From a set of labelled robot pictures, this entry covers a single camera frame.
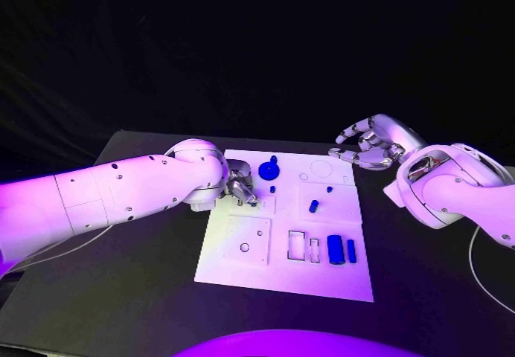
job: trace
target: black background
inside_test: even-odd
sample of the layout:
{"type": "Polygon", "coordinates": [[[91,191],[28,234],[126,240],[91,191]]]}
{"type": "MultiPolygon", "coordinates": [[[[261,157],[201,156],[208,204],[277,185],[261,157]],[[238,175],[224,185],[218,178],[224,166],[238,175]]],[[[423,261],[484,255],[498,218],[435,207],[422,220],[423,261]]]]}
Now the black background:
{"type": "Polygon", "coordinates": [[[2,1],[0,180],[91,165],[119,129],[329,143],[378,112],[514,165],[514,32],[485,6],[2,1]]]}

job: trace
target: white cable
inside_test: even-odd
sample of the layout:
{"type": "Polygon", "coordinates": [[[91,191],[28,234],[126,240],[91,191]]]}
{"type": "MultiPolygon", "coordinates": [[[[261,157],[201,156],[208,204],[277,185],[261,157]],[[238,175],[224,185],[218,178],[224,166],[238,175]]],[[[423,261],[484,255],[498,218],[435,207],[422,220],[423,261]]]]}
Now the white cable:
{"type": "Polygon", "coordinates": [[[495,302],[511,312],[515,314],[515,311],[507,307],[507,305],[499,301],[499,299],[492,295],[492,293],[486,290],[486,288],[484,287],[484,284],[479,281],[478,275],[475,273],[475,265],[472,263],[472,246],[475,244],[475,236],[478,235],[479,232],[479,226],[475,229],[475,235],[472,236],[471,239],[471,245],[469,245],[469,265],[471,265],[471,271],[472,271],[472,275],[475,276],[475,281],[478,282],[479,287],[482,288],[482,290],[486,292],[488,296],[495,300],[495,302]]]}
{"type": "Polygon", "coordinates": [[[13,271],[18,271],[18,270],[21,270],[21,269],[23,269],[23,268],[26,268],[26,267],[29,267],[29,266],[34,266],[34,265],[38,264],[38,263],[47,262],[48,260],[55,259],[55,258],[58,258],[58,257],[62,257],[64,255],[72,253],[74,251],[77,251],[78,249],[81,249],[85,245],[88,245],[91,242],[94,242],[94,240],[97,240],[97,239],[103,236],[103,234],[104,234],[111,228],[113,228],[113,226],[110,225],[110,226],[103,230],[103,232],[101,232],[100,234],[97,234],[97,236],[96,236],[94,238],[91,238],[84,244],[81,244],[78,247],[75,247],[71,251],[67,251],[65,253],[61,253],[61,254],[55,255],[54,257],[45,258],[45,259],[42,259],[42,260],[38,260],[36,262],[32,262],[32,263],[26,264],[25,266],[21,266],[19,268],[10,270],[9,272],[12,273],[13,271]]]}

